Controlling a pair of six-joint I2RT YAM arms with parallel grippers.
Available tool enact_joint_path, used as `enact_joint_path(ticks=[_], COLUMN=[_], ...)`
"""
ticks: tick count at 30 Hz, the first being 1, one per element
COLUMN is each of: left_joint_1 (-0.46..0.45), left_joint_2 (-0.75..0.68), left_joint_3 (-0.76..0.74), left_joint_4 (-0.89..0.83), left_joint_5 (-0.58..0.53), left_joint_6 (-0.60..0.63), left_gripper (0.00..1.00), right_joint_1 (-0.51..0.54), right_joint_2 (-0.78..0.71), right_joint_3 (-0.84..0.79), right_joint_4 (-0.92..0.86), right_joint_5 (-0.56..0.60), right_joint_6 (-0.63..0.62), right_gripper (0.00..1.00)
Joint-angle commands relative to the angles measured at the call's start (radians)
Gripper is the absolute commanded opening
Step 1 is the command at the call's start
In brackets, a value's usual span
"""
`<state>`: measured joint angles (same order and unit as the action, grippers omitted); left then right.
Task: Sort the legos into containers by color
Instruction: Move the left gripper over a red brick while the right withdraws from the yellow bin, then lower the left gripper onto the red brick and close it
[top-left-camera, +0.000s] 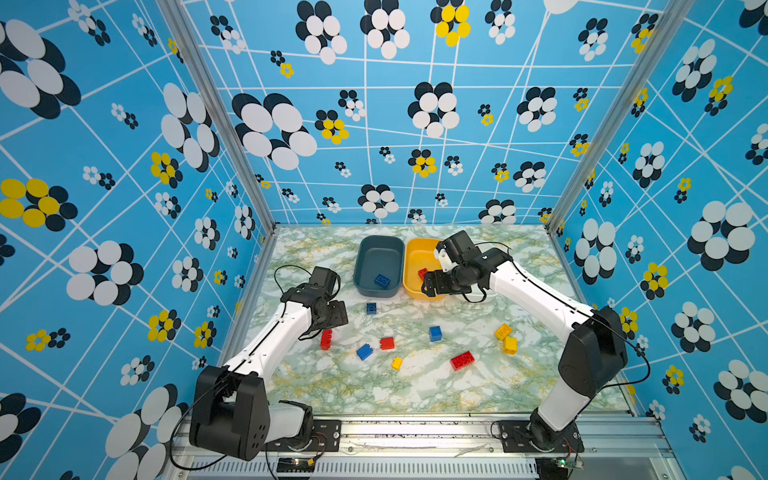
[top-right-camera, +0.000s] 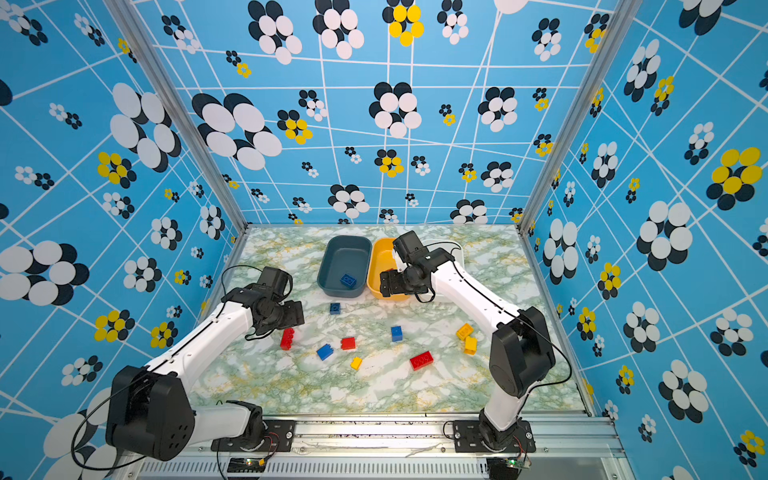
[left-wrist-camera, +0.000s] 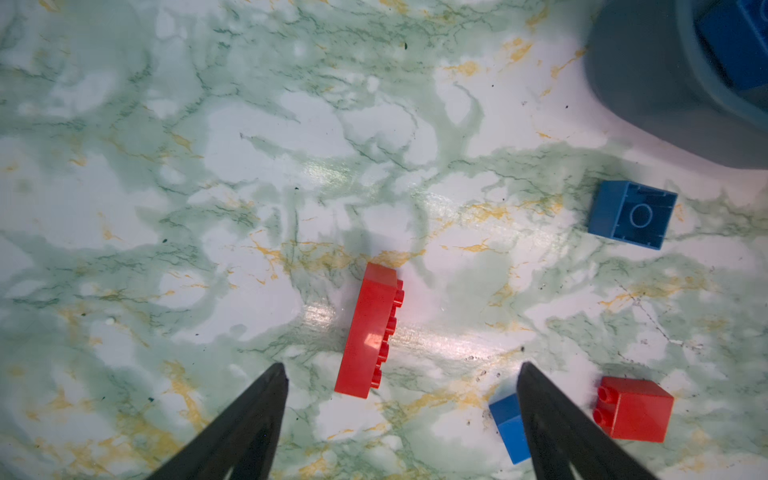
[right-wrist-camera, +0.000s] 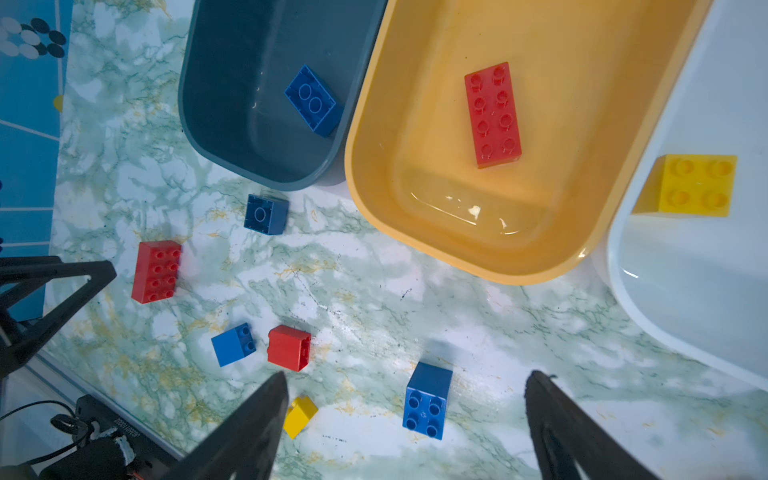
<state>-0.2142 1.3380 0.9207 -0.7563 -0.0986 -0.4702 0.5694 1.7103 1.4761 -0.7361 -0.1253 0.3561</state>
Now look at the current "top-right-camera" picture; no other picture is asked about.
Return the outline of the yellow plastic bin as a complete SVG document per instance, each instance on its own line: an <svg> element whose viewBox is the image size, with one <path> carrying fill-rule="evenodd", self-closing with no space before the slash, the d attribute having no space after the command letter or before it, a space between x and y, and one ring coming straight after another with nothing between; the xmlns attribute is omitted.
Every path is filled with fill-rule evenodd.
<svg viewBox="0 0 768 480"><path fill-rule="evenodd" d="M393 242L394 238L386 237L378 239L373 243L366 283L373 297L377 300L402 302L408 299L407 295L397 294L384 297L380 291L380 274L396 268L396 262L393 257Z"/></svg>

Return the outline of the dark blue lego brick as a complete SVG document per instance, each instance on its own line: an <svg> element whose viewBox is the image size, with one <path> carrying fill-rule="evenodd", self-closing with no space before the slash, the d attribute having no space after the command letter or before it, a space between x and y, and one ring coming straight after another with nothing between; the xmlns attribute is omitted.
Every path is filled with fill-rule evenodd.
<svg viewBox="0 0 768 480"><path fill-rule="evenodd" d="M354 288L357 285L357 279L348 274L344 274L341 277L340 281L344 286L350 289Z"/></svg>

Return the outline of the dark teal plastic bin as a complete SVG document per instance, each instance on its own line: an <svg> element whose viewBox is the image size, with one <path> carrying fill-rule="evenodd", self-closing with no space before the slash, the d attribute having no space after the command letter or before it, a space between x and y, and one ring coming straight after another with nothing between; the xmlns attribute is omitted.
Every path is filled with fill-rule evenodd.
<svg viewBox="0 0 768 480"><path fill-rule="evenodd" d="M372 242L362 236L339 235L331 238L317 274L320 289L334 298L356 298L362 295L366 289L372 250ZM357 279L354 288L347 288L341 283L344 274Z"/></svg>

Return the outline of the orange yellow lego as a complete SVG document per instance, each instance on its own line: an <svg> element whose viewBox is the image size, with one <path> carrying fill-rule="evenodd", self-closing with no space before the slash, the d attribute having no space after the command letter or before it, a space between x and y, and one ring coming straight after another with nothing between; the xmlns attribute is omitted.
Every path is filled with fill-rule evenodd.
<svg viewBox="0 0 768 480"><path fill-rule="evenodd" d="M456 336L460 341L465 341L474 332L474 328L469 324L463 324L456 332Z"/></svg>

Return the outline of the white plastic bin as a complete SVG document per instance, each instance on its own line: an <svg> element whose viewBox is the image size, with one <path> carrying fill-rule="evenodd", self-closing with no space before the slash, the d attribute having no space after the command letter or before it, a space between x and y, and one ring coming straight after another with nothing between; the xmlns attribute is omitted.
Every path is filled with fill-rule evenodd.
<svg viewBox="0 0 768 480"><path fill-rule="evenodd" d="M454 257L454 260L460 265L464 266L464 249L461 244L455 241L446 241L443 243L443 248Z"/></svg>

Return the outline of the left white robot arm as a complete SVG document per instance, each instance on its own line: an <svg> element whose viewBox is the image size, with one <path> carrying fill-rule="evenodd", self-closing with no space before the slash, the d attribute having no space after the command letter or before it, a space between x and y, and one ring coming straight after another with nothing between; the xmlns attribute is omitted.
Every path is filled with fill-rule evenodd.
<svg viewBox="0 0 768 480"><path fill-rule="evenodd" d="M299 301L277 301L258 290L236 288L187 336L142 367L127 366L112 381L106 442L126 452L168 461L188 445L218 450L277 452L289 435L271 431L260 406L228 400L194 407L189 393L205 370L235 341L260 340L303 325Z"/></svg>

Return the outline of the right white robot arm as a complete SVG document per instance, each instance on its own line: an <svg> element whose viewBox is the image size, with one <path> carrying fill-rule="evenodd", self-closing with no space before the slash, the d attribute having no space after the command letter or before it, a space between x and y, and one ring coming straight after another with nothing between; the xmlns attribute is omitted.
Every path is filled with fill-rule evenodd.
<svg viewBox="0 0 768 480"><path fill-rule="evenodd" d="M382 295L434 293L452 301L490 338L488 369L495 387L479 414L479 432L492 451L508 447L531 392L556 364L543 314L494 294L444 249L422 250L402 270L380 273Z"/></svg>

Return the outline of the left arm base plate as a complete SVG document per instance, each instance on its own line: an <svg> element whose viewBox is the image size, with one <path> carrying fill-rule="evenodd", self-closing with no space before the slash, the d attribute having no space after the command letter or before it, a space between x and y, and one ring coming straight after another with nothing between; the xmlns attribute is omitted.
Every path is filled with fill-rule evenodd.
<svg viewBox="0 0 768 480"><path fill-rule="evenodd" d="M215 439L211 450L227 453L274 454L289 452L295 437L294 420L263 420L254 432L246 431L234 438Z"/></svg>

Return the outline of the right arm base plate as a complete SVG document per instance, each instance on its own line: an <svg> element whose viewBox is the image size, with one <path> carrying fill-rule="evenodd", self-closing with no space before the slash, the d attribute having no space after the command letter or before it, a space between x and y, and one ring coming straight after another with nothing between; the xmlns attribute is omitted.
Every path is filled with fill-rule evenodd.
<svg viewBox="0 0 768 480"><path fill-rule="evenodd" d="M508 453L517 456L537 450L531 425L518 420L504 431L479 420L455 420L451 437L457 453Z"/></svg>

